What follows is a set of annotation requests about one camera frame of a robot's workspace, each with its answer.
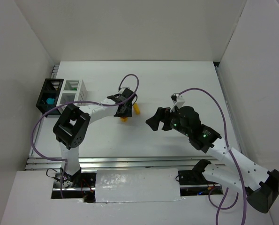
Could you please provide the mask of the yellow butterfly lego piece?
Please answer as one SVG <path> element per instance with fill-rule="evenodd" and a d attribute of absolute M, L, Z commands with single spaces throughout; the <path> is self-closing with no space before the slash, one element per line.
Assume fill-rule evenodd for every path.
<path fill-rule="evenodd" d="M 127 122 L 128 121 L 128 117 L 120 117 L 122 122 Z"/>

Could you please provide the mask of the yellow rectangular lego brick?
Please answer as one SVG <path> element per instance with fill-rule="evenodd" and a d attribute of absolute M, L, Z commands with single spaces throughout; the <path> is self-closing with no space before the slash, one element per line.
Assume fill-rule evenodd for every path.
<path fill-rule="evenodd" d="M 139 108 L 137 103 L 134 103 L 133 108 L 134 108 L 134 111 L 135 111 L 136 115 L 140 115 L 141 114 L 140 108 Z"/>

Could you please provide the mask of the teal round flower lego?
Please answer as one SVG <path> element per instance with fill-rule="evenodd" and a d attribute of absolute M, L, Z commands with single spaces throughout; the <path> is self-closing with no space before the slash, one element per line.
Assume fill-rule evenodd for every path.
<path fill-rule="evenodd" d="M 55 99 L 54 99 L 54 98 L 49 97 L 49 98 L 46 99 L 46 104 L 47 104 L 47 105 L 53 105 L 54 102 L 55 102 Z"/>

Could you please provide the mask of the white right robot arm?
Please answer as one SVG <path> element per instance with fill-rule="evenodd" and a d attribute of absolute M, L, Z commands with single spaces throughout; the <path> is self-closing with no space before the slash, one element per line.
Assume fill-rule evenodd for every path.
<path fill-rule="evenodd" d="M 176 130 L 189 139 L 189 143 L 206 155 L 216 158 L 231 171 L 224 171 L 207 160 L 194 167 L 207 181 L 220 183 L 237 192 L 245 191 L 248 203 L 261 213 L 268 213 L 279 196 L 279 171 L 268 169 L 251 161 L 234 148 L 227 148 L 225 139 L 214 129 L 201 123 L 199 114 L 190 106 L 159 107 L 145 122 L 153 131 L 160 123 L 162 130 Z"/>

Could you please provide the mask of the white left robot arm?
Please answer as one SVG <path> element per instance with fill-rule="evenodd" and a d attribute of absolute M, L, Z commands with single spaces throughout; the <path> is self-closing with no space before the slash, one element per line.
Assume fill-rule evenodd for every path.
<path fill-rule="evenodd" d="M 129 88 L 122 88 L 115 95 L 107 96 L 102 102 L 76 106 L 69 104 L 53 127 L 56 140 L 60 144 L 60 172 L 73 185 L 81 178 L 79 145 L 84 141 L 88 126 L 105 117 L 129 118 L 132 116 L 133 100 L 137 95 Z"/>

